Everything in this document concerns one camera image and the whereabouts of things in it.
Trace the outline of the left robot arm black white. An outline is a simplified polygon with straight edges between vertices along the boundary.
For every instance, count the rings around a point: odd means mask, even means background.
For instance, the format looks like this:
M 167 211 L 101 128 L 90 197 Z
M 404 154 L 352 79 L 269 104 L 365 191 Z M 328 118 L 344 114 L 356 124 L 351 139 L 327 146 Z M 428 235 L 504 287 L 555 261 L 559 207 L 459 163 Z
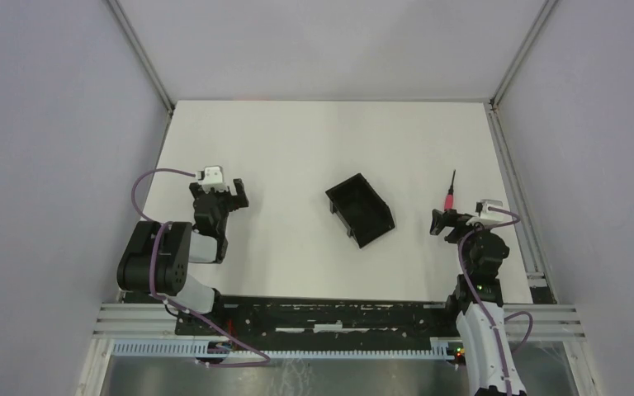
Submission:
M 130 237 L 116 272 L 123 291 L 160 298 L 183 312 L 195 311 L 196 327 L 207 336 L 220 334 L 226 314 L 216 308 L 216 289 L 189 275 L 191 264 L 221 264 L 228 248 L 226 227 L 229 214 L 247 208 L 248 197 L 240 178 L 233 180 L 235 191 L 193 182 L 193 221 L 140 221 Z

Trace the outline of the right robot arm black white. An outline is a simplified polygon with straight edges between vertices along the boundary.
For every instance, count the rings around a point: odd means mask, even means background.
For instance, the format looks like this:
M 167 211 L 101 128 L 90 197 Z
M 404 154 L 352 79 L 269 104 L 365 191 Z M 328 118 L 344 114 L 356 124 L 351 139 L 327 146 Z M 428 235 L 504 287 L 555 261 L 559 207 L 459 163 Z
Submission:
M 460 337 L 470 395 L 526 395 L 513 361 L 504 325 L 499 269 L 510 248 L 494 229 L 515 225 L 520 217 L 498 206 L 478 204 L 475 214 L 432 210 L 429 233 L 457 248 L 461 273 L 447 297 L 443 323 Z

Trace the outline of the red black screwdriver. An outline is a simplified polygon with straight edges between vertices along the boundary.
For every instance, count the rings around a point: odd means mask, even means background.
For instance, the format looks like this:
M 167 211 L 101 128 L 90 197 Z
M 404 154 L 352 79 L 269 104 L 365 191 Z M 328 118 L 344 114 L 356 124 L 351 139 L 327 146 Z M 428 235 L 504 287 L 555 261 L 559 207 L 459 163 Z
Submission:
M 452 173 L 452 179 L 450 185 L 447 190 L 447 194 L 444 200 L 443 210 L 448 211 L 454 208 L 454 191 L 455 191 L 455 179 L 456 179 L 457 171 L 454 170 Z

